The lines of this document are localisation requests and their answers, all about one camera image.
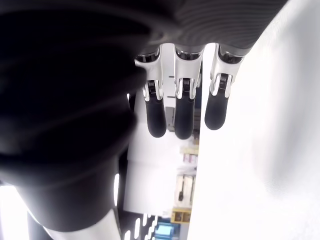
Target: black fabric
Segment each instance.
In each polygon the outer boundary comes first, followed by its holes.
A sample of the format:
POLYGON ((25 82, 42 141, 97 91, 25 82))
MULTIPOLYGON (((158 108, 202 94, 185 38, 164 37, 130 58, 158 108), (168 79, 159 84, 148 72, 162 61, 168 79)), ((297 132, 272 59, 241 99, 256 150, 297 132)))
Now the black fabric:
POLYGON ((146 82, 134 58, 150 30, 75 10, 0 24, 0 179, 46 228, 88 228, 115 206, 116 156, 136 124, 127 93, 146 82))

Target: black rubber fingertip pad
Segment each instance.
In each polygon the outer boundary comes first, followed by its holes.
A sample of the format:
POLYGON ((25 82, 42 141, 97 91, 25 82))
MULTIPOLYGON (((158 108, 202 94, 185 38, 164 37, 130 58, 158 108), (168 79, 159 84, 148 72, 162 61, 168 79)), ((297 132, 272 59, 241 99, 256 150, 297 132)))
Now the black rubber fingertip pad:
POLYGON ((224 93, 218 92, 213 96, 209 92, 208 102, 206 104, 204 122, 205 125, 211 130, 220 129, 226 120, 228 99, 224 93))
POLYGON ((151 97, 145 102, 146 121, 149 133, 155 138, 161 138, 167 130, 164 100, 151 97))
POLYGON ((195 100, 183 95, 175 99, 174 131, 182 140, 191 137, 194 131, 195 100))

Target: white wall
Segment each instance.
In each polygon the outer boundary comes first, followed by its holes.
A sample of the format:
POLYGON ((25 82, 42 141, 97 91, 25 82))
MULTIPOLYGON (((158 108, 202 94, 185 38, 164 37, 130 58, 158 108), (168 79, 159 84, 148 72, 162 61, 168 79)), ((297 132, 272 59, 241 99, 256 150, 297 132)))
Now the white wall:
POLYGON ((188 240, 320 239, 319 56, 320 1, 290 0, 244 60, 224 126, 202 119, 188 240))

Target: ribbed black material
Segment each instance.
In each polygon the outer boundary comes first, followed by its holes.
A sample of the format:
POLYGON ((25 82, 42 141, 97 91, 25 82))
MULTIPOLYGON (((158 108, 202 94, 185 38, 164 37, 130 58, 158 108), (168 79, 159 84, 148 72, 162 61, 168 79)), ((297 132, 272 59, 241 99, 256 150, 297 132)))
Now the ribbed black material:
POLYGON ((186 0, 175 14, 182 45, 220 43, 249 49, 287 0, 186 0))

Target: robotic finger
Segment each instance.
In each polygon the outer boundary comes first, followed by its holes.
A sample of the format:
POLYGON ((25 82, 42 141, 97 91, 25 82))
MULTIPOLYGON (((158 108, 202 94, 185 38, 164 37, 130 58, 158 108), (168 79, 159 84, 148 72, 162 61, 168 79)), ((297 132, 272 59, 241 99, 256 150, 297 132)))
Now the robotic finger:
POLYGON ((147 81, 142 91, 146 106, 148 130, 153 137, 160 138, 167 130, 161 46, 155 52, 139 54, 134 61, 136 66, 146 70, 147 81))
POLYGON ((174 131, 179 139, 188 139, 194 130, 196 88, 204 46, 197 52, 174 46, 175 114, 174 131))
POLYGON ((218 130, 225 123, 231 85, 235 82, 245 56, 243 53, 240 54, 231 54, 216 43, 210 73, 209 98, 204 117, 206 126, 211 130, 218 130))

